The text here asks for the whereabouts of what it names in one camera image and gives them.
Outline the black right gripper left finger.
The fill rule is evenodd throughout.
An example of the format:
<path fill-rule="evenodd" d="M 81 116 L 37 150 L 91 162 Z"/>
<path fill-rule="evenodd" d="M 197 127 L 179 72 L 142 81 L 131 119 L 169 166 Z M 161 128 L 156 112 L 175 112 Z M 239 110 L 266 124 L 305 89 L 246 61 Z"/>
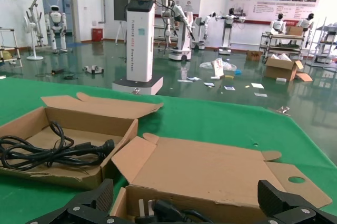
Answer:
<path fill-rule="evenodd" d="M 96 189 L 78 193 L 63 207 L 27 222 L 37 224 L 109 223 L 114 183 L 105 179 Z"/>

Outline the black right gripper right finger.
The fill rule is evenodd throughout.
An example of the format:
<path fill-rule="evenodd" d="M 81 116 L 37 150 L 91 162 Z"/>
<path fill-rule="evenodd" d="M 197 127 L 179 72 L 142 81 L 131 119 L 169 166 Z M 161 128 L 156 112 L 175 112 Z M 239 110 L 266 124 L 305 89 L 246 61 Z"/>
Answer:
<path fill-rule="evenodd" d="M 316 208 L 302 196 L 282 192 L 259 180 L 257 199 L 266 218 L 259 224 L 336 224 L 336 216 Z"/>

